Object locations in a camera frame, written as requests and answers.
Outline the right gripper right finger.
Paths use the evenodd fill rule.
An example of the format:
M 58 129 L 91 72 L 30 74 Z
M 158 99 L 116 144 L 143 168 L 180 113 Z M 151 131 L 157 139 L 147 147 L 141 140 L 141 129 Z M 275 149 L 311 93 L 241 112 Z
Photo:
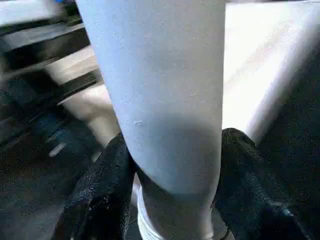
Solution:
M 236 240 L 313 240 L 297 201 L 274 177 L 255 143 L 236 128 L 222 130 L 215 207 Z

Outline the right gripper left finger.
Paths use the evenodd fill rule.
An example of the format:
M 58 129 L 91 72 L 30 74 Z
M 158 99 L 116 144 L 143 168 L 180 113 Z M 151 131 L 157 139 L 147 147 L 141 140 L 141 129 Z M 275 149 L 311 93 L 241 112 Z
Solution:
M 56 224 L 56 239 L 125 239 L 136 169 L 119 133 L 77 182 Z

